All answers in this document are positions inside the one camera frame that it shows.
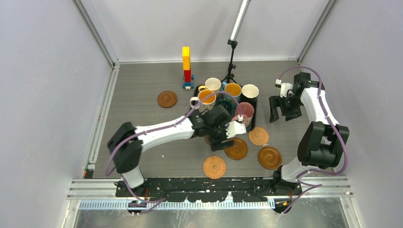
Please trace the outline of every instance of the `white wall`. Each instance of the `white wall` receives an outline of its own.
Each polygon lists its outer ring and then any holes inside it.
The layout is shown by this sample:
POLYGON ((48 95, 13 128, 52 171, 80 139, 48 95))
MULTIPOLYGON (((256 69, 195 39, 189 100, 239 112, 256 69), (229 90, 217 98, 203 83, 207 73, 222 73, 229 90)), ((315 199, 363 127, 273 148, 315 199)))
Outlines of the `white wall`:
POLYGON ((339 1, 303 65, 350 128, 347 176, 365 227, 402 227, 403 1, 339 1))
POLYGON ((0 226, 57 228, 109 77, 72 1, 0 1, 0 226))
MULTIPOLYGON (((91 0, 120 61, 229 59, 240 0, 91 0)), ((236 59, 296 59, 327 0, 252 0, 236 59)))

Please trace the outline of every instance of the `metal tube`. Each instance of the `metal tube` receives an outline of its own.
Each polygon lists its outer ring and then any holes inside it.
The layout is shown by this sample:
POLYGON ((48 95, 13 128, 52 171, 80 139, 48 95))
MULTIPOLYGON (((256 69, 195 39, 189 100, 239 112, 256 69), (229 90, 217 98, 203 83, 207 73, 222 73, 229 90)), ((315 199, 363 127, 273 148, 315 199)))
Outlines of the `metal tube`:
POLYGON ((238 15, 234 22, 234 28, 232 29, 231 35, 229 40, 230 41, 237 41, 237 36, 240 30, 240 26, 242 25, 243 18, 245 17, 246 10, 248 10, 248 6, 251 0, 242 0, 240 3, 240 9, 238 15))

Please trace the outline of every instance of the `black mug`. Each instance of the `black mug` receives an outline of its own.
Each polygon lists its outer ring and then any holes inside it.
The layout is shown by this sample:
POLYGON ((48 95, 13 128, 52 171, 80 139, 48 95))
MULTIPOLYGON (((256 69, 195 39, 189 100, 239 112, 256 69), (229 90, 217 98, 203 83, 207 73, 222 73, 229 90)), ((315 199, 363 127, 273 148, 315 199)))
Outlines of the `black mug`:
POLYGON ((254 104, 258 100, 258 95, 259 95, 259 89, 255 85, 247 84, 242 87, 242 94, 240 95, 240 101, 254 104))

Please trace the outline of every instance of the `black stand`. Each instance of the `black stand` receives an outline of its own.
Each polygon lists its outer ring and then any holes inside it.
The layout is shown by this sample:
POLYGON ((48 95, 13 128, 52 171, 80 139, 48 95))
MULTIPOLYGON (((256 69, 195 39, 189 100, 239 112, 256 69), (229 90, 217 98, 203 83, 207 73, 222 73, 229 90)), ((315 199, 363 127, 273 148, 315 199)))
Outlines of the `black stand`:
POLYGON ((229 83, 231 80, 235 83, 237 83, 234 80, 235 75, 231 73, 232 69, 236 68, 236 65, 232 64, 232 60, 234 59, 234 51, 235 48, 237 47, 238 42, 237 41, 232 41, 232 40, 228 40, 228 44, 231 45, 232 48, 232 52, 231 52, 231 60, 230 60, 230 64, 228 65, 228 74, 225 76, 225 78, 223 80, 221 80, 221 82, 227 80, 227 83, 229 83))

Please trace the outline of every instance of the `red block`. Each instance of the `red block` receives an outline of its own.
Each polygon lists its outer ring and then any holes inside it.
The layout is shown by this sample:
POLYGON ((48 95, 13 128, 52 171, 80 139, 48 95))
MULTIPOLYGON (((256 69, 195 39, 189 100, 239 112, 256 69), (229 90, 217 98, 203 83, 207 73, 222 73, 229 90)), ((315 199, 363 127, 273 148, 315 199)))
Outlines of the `red block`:
POLYGON ((190 82, 190 80, 192 79, 191 70, 184 70, 183 74, 185 76, 185 82, 190 82))

